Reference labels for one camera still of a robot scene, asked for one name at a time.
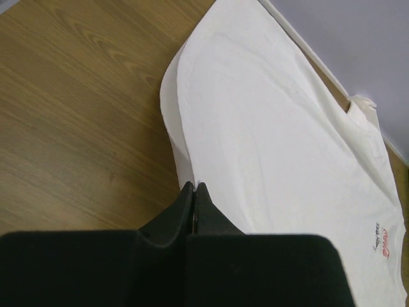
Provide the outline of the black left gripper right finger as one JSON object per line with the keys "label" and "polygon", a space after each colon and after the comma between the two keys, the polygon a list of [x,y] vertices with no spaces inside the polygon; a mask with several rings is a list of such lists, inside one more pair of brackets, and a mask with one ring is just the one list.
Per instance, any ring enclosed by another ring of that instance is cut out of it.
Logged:
{"label": "black left gripper right finger", "polygon": [[184,306],[354,306],[337,249],[319,235],[244,235],[195,193]]}

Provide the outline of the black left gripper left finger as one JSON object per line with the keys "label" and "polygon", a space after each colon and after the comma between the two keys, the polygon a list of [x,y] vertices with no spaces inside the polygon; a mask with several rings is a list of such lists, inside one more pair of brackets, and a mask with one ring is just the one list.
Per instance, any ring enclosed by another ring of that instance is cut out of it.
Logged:
{"label": "black left gripper left finger", "polygon": [[10,232],[1,236],[2,306],[182,306],[194,198],[137,230]]}

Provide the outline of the white t shirt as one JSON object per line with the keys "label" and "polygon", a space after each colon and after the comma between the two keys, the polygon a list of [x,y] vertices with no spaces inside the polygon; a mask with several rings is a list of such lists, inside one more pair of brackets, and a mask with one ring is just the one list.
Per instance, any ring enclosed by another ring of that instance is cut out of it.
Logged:
{"label": "white t shirt", "polygon": [[375,105],[344,110],[259,1],[216,1],[169,64],[160,110],[178,181],[245,233],[316,234],[358,306],[404,306],[405,222]]}

